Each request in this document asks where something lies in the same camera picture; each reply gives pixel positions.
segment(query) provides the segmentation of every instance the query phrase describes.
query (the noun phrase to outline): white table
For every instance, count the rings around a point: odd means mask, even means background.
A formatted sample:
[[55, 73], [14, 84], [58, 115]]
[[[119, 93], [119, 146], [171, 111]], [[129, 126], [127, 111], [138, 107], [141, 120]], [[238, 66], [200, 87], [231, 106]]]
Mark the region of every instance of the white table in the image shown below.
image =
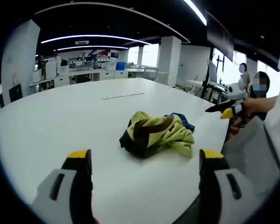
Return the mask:
[[[192, 85], [197, 88], [202, 88], [202, 83], [203, 83], [203, 81], [196, 81], [196, 80], [187, 80], [186, 81], [186, 84]], [[210, 82], [210, 84], [213, 85], [214, 87], [220, 89], [223, 93], [226, 92], [226, 90], [222, 86], [218, 85], [217, 83]]]
[[[145, 94], [103, 100], [102, 96]], [[0, 159], [27, 203], [36, 188], [73, 151], [92, 150], [92, 207], [102, 224], [171, 224], [199, 194], [199, 150], [221, 151], [228, 120], [206, 113], [212, 104], [142, 78], [68, 85], [36, 93], [0, 110]], [[194, 156], [174, 151], [132, 157], [119, 138], [138, 110], [182, 113], [195, 125]]]
[[70, 71], [68, 76], [80, 76], [87, 74], [95, 74], [101, 72], [114, 72], [115, 70], [105, 70], [105, 69], [89, 69], [89, 70], [80, 70], [80, 71]]
[[[138, 67], [138, 68], [126, 68], [125, 71], [128, 71], [128, 72], [140, 72], [140, 73], [143, 73], [145, 70], [145, 67]], [[170, 75], [168, 72], [162, 72], [162, 71], [158, 71], [159, 74], [168, 74]]]

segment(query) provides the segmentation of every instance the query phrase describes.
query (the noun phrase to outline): chair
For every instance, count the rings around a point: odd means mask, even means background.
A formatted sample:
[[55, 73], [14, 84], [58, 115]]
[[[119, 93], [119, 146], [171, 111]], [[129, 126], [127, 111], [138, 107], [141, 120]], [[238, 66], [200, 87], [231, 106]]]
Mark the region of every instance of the chair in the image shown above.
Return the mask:
[[59, 74], [59, 76], [66, 76], [69, 73], [69, 68], [69, 65], [60, 66], [57, 68], [57, 73]]
[[145, 68], [143, 78], [156, 82], [158, 79], [158, 73], [159, 69], [157, 68]]
[[157, 82], [168, 85], [169, 73], [159, 72], [157, 76]]

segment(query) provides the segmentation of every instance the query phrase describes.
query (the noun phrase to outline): window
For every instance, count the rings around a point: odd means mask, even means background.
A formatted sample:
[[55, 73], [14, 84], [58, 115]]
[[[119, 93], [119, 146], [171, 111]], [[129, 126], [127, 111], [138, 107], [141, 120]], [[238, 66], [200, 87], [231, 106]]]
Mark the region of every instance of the window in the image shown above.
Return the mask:
[[138, 53], [139, 53], [139, 47], [133, 47], [129, 49], [129, 54], [127, 56], [127, 62], [128, 63], [138, 63]]
[[143, 47], [142, 65], [157, 67], [159, 44], [145, 45]]
[[[212, 62], [217, 66], [217, 59], [223, 60], [223, 53], [218, 49], [214, 49], [214, 55]], [[245, 54], [234, 51], [233, 52], [233, 62], [225, 57], [224, 62], [224, 72], [222, 71], [223, 63], [219, 62], [217, 69], [217, 82], [219, 83], [220, 78], [222, 79], [223, 84], [237, 83], [240, 79], [241, 73], [239, 72], [239, 65], [241, 63], [246, 63], [247, 57]]]
[[280, 92], [280, 73], [272, 69], [270, 66], [264, 64], [261, 61], [257, 61], [257, 72], [263, 71], [270, 78], [270, 88], [266, 94], [266, 97], [275, 97]]

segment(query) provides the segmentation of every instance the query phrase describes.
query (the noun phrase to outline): white wall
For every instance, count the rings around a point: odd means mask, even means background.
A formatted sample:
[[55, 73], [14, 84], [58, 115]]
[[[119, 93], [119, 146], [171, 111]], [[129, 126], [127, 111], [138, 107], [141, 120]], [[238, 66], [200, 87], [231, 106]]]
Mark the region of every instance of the white wall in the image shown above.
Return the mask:
[[35, 70], [35, 53], [40, 28], [29, 20], [17, 27], [9, 37], [3, 52], [1, 83], [4, 105], [10, 103], [9, 90], [21, 84], [23, 97], [35, 93], [29, 88]]
[[129, 50], [120, 51], [118, 54], [118, 61], [127, 63], [128, 55], [129, 55]]
[[137, 65], [142, 65], [143, 47], [139, 47]]
[[68, 61], [70, 58], [79, 57], [84, 53], [88, 55], [92, 51], [93, 50], [76, 50], [76, 51], [69, 51], [69, 52], [59, 52], [58, 56], [60, 57], [60, 60], [64, 59]]
[[207, 73], [207, 59], [210, 57], [210, 48], [192, 45], [182, 45], [179, 59], [176, 84], [184, 86], [186, 80], [194, 80], [198, 76], [203, 81]]
[[177, 73], [178, 73], [178, 65], [181, 56], [181, 47], [182, 41], [173, 37], [173, 47], [171, 53], [171, 60], [170, 60], [170, 69], [169, 69], [169, 78], [168, 84], [169, 86], [175, 87], [177, 81]]

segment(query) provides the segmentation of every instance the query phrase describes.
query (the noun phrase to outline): hand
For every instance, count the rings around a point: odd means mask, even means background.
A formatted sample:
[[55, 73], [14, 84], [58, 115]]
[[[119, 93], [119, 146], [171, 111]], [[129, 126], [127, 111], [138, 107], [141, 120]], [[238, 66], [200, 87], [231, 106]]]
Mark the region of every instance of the hand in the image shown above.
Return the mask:
[[257, 111], [258, 101], [257, 99], [248, 98], [244, 101], [244, 113], [250, 115]]
[[240, 128], [239, 128], [239, 127], [230, 126], [230, 127], [229, 127], [229, 130], [230, 130], [230, 132], [231, 132], [233, 135], [236, 135], [236, 134], [239, 132]]

